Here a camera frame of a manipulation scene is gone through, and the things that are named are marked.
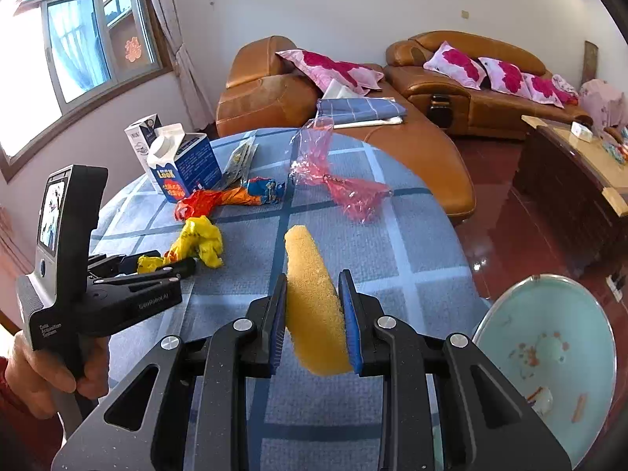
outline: red tile floor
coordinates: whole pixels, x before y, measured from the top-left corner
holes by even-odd
[[[496,301],[518,281],[544,272],[571,277],[564,252],[535,202],[512,187],[522,143],[460,138],[456,146],[475,186],[475,214],[456,227],[480,295]],[[604,307],[617,346],[617,386],[611,421],[628,398],[628,286],[618,303],[605,278],[628,259],[589,267],[577,281]]]

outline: blue checkered tablecloth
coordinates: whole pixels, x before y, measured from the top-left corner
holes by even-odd
[[[335,125],[405,117],[407,109],[395,101],[355,97],[352,99],[319,99],[317,116],[330,117]]]
[[[286,180],[289,158],[296,157],[290,143],[294,132],[258,130],[251,174]],[[212,143],[222,168],[247,134]],[[329,159],[335,174],[386,182],[394,190],[376,221],[350,221],[324,186],[290,183],[281,204],[218,208],[211,218],[224,239],[224,267],[199,264],[194,278],[182,282],[183,303],[112,337],[112,386],[163,336],[211,335],[244,316],[250,301],[268,295],[286,270],[284,234],[292,225],[308,227],[334,281],[349,268],[358,291],[378,297],[386,313],[416,331],[441,338],[473,332],[487,307],[475,291],[456,234],[425,183],[381,150],[343,135],[334,136]],[[146,176],[140,177],[101,210],[91,252],[164,252],[182,226],[173,209]],[[199,399],[197,386],[191,427]],[[433,394],[431,400],[437,417]],[[249,379],[247,414],[252,471],[376,469],[381,378],[313,376],[299,366],[288,332],[277,375]]]

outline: window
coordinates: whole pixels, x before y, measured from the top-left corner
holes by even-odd
[[[0,40],[0,168],[26,162],[88,105],[164,72],[148,11],[146,0],[23,0],[0,22],[11,37]]]

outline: white wall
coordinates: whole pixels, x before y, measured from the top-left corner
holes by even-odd
[[[582,73],[583,0],[178,0],[178,7],[214,104],[238,49],[271,34],[338,60],[384,63],[397,40],[460,30],[523,47],[572,83]]]
[[[103,203],[143,173],[124,129],[158,113],[162,124],[181,122],[190,129],[177,79],[162,75],[112,99],[72,125],[30,160],[7,184],[0,176],[0,203],[8,208],[16,243],[33,260],[38,214],[48,174],[69,164],[109,168]],[[0,310],[20,325],[15,288],[0,275]]]
[[[628,97],[628,44],[600,0],[584,0],[586,40],[599,50],[597,77],[622,90]]]

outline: human hand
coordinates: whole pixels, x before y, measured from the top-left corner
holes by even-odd
[[[33,351],[20,331],[13,340],[4,378],[31,414],[45,420],[57,413],[51,387],[66,393],[78,391],[89,399],[100,398],[109,392],[109,337],[93,340],[84,372],[84,377],[75,380],[56,355]]]

